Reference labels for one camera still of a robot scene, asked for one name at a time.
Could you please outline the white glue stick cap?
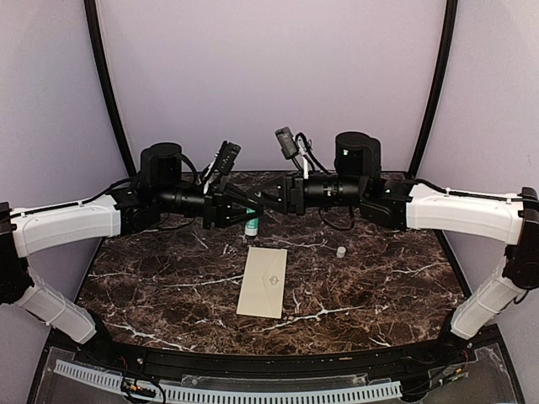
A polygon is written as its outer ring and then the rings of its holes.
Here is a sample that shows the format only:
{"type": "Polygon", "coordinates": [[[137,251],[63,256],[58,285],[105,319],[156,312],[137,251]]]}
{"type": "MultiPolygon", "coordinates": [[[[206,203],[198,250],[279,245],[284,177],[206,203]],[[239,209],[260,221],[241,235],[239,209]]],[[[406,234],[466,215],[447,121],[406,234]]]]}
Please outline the white glue stick cap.
{"type": "Polygon", "coordinates": [[[346,248],[343,247],[343,246],[340,246],[337,248],[337,251],[336,251],[336,256],[338,258],[343,258],[346,254],[346,248]]]}

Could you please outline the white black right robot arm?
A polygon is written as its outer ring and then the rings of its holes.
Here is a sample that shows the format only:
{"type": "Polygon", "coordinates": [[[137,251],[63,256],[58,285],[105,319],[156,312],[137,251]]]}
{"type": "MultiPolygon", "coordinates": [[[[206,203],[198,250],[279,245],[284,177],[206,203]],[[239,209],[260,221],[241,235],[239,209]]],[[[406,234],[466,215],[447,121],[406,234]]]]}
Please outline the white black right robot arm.
{"type": "Polygon", "coordinates": [[[360,216],[393,230],[454,231],[487,237],[506,246],[501,264],[446,320],[430,358],[449,364],[462,342],[511,301],[538,287],[538,197],[473,193],[436,186],[423,179],[388,179],[381,172],[381,143],[355,131],[335,137],[334,172],[305,167],[250,190],[267,209],[304,215],[308,208],[359,209],[360,216]]]}

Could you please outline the green white glue stick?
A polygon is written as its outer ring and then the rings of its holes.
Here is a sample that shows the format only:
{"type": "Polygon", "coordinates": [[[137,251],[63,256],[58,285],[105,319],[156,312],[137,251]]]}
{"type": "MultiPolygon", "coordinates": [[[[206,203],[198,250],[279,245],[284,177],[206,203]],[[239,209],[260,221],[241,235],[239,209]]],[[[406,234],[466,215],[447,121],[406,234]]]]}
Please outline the green white glue stick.
{"type": "Polygon", "coordinates": [[[259,232],[259,218],[255,217],[245,223],[244,234],[247,237],[256,237],[259,232]]]}

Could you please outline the cream paper envelope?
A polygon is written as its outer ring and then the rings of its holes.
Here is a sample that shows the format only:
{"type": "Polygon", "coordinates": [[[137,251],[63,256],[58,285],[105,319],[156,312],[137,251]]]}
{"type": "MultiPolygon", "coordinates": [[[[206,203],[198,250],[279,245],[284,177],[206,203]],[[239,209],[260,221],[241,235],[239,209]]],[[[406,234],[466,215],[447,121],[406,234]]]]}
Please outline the cream paper envelope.
{"type": "Polygon", "coordinates": [[[250,247],[237,303],[237,314],[281,319],[287,251],[250,247]]]}

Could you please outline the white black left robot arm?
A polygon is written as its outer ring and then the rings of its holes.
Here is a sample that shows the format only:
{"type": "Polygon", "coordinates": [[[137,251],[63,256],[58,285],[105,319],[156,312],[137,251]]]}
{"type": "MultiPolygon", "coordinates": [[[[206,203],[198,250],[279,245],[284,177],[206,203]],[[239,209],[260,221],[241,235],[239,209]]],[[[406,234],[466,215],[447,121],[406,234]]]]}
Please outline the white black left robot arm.
{"type": "Polygon", "coordinates": [[[94,317],[48,285],[33,269],[33,253],[87,239],[135,234],[164,214],[200,218],[205,229],[227,228],[258,218],[263,206],[226,178],[240,146],[224,141],[215,160],[192,179],[181,145],[161,142],[141,152],[141,169],[94,197],[33,209],[1,204],[1,302],[16,305],[85,346],[101,367],[119,359],[118,347],[98,334],[94,317]]]}

